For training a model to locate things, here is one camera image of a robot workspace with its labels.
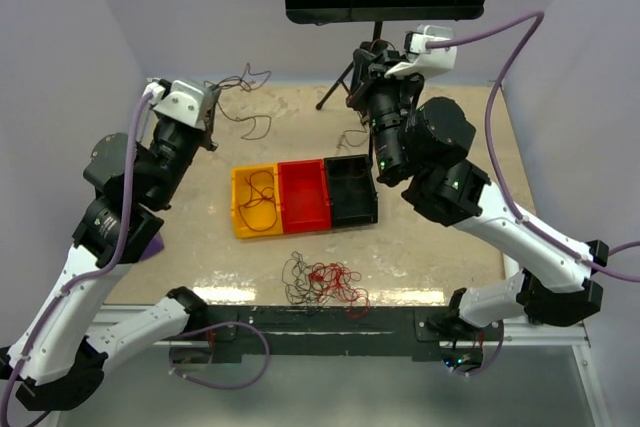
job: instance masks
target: beige table surface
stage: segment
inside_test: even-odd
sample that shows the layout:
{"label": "beige table surface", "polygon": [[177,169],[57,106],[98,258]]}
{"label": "beige table surface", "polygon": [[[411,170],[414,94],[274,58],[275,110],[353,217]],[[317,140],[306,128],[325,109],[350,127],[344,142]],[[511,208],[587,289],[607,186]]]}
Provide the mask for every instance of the beige table surface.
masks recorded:
{"label": "beige table surface", "polygon": [[[406,183],[393,189],[376,184],[379,222],[366,228],[239,240],[230,217],[231,168],[242,165],[315,159],[337,154],[345,129],[358,129],[357,115],[338,91],[318,112],[314,106],[324,85],[266,85],[246,93],[223,92],[221,103],[232,116],[266,113],[269,135],[257,141],[240,137],[251,123],[216,118],[215,153],[200,150],[185,175],[173,208],[160,214],[166,248],[135,265],[108,303],[154,304],[174,287],[187,286],[210,303],[286,304],[281,280],[292,251],[308,262],[341,261],[362,274],[372,305],[442,305],[453,290],[502,279],[501,254],[453,228],[431,223],[400,197]],[[483,115],[488,87],[427,86],[423,100],[437,95],[455,99],[476,126],[469,159],[493,176],[484,140]],[[257,132],[263,132],[261,121]],[[493,129],[503,171],[517,202],[533,211],[528,183],[502,97],[494,109]],[[349,135],[352,143],[364,140]],[[367,144],[339,155],[366,153]]]}

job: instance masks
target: cable in yellow bin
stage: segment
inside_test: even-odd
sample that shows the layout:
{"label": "cable in yellow bin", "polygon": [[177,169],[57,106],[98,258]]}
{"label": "cable in yellow bin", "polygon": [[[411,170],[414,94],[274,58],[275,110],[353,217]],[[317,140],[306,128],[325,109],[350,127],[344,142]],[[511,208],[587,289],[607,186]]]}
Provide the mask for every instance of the cable in yellow bin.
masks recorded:
{"label": "cable in yellow bin", "polygon": [[231,169],[231,220],[239,239],[281,235],[278,164]]}

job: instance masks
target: purple object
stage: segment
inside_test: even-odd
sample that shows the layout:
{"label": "purple object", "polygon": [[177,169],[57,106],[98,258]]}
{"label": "purple object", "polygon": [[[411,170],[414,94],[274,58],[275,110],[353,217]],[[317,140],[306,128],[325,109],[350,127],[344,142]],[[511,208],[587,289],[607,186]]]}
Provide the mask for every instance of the purple object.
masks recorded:
{"label": "purple object", "polygon": [[150,259],[154,255],[161,252],[162,249],[164,249],[164,241],[162,240],[162,236],[158,232],[153,237],[153,239],[151,239],[151,242],[149,242],[149,245],[147,245],[147,248],[142,253],[142,257],[140,257],[140,261]]}

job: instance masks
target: table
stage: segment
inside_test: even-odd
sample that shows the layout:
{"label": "table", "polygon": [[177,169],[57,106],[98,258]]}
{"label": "table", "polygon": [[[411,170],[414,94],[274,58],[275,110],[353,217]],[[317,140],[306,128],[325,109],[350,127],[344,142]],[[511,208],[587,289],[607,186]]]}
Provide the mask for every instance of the table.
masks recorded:
{"label": "table", "polygon": [[[222,93],[230,116],[268,114],[272,128],[261,140],[240,137],[251,122],[233,123],[216,116],[215,153],[200,150],[185,175],[161,233],[166,248],[135,265],[113,290],[111,304],[154,304],[181,285],[209,303],[287,303],[283,264],[292,251],[308,262],[340,261],[362,274],[357,284],[368,290],[372,305],[443,305],[459,287],[482,286],[504,277],[502,256],[491,246],[453,228],[422,218],[395,188],[376,184],[379,222],[364,228],[285,235],[250,240],[234,237],[231,224],[231,168],[289,160],[366,153],[364,134],[349,134],[359,148],[337,148],[345,129],[358,129],[358,116],[336,93],[322,111],[314,106],[327,85],[267,84],[251,93]],[[455,99],[476,126],[469,159],[493,175],[484,141],[483,115],[489,87],[426,86],[421,102],[433,96]],[[264,132],[258,121],[254,135]],[[501,166],[517,202],[534,211],[529,186],[504,100],[494,109],[494,139]]]}

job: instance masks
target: gray floor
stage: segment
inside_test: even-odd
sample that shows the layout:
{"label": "gray floor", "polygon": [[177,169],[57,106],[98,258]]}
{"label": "gray floor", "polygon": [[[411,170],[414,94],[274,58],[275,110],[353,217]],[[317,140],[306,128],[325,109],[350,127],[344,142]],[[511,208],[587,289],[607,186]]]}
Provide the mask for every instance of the gray floor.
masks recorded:
{"label": "gray floor", "polygon": [[[237,382],[262,358],[199,375]],[[155,347],[120,367],[67,414],[67,427],[593,425],[570,347],[506,347],[482,375],[463,379],[442,364],[402,358],[277,357],[255,386],[212,391],[169,376]]]}

